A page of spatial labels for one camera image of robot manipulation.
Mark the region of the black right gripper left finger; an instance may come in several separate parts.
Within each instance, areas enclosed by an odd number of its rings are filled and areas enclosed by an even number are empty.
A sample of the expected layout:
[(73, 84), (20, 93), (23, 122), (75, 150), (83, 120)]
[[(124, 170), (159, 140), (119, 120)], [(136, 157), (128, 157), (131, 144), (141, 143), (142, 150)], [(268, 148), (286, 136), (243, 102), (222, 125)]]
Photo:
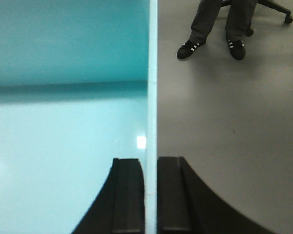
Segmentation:
[(72, 233), (144, 234), (144, 195), (139, 160), (113, 159), (103, 187)]

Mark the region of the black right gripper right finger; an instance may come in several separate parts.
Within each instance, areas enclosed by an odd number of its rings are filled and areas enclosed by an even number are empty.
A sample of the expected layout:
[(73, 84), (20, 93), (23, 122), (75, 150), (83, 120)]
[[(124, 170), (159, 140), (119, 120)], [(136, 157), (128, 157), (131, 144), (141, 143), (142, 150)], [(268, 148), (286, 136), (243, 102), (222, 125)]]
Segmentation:
[(184, 157), (157, 160), (159, 234), (270, 234), (218, 196)]

